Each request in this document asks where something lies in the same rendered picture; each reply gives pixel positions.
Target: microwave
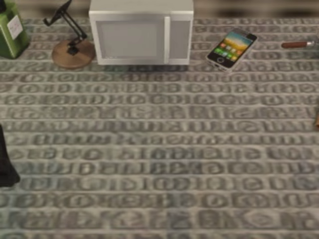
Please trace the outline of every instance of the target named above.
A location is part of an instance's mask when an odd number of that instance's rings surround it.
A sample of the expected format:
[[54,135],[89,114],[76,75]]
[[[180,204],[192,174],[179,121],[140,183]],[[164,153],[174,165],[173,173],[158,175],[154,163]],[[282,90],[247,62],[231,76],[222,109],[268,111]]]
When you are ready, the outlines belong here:
[[99,65],[188,65],[192,0],[91,0]]

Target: green box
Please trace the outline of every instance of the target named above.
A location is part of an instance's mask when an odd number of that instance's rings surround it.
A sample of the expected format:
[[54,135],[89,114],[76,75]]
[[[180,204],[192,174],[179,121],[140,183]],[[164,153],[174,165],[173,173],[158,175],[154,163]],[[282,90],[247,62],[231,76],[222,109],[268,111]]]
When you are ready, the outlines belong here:
[[0,13],[0,56],[15,59],[29,45],[16,4],[4,1],[6,10]]

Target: white label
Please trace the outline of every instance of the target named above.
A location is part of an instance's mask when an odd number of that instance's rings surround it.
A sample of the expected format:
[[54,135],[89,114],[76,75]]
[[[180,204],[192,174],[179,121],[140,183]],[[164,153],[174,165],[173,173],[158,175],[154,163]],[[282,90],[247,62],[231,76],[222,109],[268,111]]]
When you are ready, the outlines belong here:
[[12,18],[12,20],[8,23],[7,27],[13,40],[15,40],[23,31],[23,27],[18,15]]

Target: lamp base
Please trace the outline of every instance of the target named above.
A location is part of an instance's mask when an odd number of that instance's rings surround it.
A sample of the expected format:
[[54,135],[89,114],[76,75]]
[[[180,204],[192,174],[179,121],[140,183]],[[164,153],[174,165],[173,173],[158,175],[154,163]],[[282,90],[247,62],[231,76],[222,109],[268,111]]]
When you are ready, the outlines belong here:
[[56,65],[73,70],[89,65],[95,58],[94,45],[88,40],[84,40],[76,45],[79,52],[74,56],[67,53],[69,42],[68,40],[64,40],[54,47],[52,60]]

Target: cell phone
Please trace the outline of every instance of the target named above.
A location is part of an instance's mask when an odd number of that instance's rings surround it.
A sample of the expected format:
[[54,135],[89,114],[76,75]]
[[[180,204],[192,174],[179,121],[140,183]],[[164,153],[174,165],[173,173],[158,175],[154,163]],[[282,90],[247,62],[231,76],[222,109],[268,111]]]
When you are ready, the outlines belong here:
[[206,56],[210,65],[230,72],[252,48],[257,36],[239,28],[232,29]]

